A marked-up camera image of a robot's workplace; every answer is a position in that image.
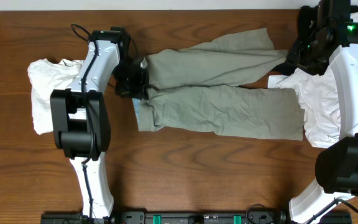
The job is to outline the grey-green shorts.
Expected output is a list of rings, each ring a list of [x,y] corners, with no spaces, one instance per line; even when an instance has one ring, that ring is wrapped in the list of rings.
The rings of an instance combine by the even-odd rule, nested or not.
[[[149,97],[139,102],[139,131],[169,127],[302,140],[304,111],[294,90],[249,88],[283,63],[285,55],[275,49],[265,28],[149,55]]]

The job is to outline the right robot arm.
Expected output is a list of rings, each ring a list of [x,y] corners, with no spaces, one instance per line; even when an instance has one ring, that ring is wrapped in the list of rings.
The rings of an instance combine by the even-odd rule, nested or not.
[[[298,38],[287,62],[310,75],[331,69],[336,82],[341,127],[338,142],[321,152],[315,178],[278,223],[350,223],[347,214],[332,209],[358,197],[358,22],[351,18],[349,1],[320,1],[305,6],[298,16]]]

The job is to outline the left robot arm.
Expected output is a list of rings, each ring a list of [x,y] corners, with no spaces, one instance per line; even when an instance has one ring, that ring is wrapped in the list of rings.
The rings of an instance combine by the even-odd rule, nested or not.
[[[77,215],[43,215],[44,223],[112,223],[114,198],[105,167],[111,126],[104,92],[114,78],[114,91],[121,98],[149,97],[147,62],[130,56],[134,41],[124,28],[94,30],[84,40],[88,53],[79,73],[64,90],[50,95],[55,145],[75,170],[83,209]]]

